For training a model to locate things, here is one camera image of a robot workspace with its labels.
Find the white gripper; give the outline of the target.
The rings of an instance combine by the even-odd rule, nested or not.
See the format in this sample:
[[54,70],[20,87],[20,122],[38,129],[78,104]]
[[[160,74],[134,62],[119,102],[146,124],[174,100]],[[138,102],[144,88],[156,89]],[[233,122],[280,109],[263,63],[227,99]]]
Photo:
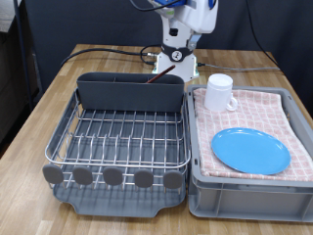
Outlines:
[[[218,0],[153,0],[153,6],[163,18],[169,20],[169,25],[174,27],[182,25],[193,33],[187,47],[190,51],[197,48],[201,33],[212,33],[215,29]],[[169,30],[171,36],[178,35],[178,28]]]

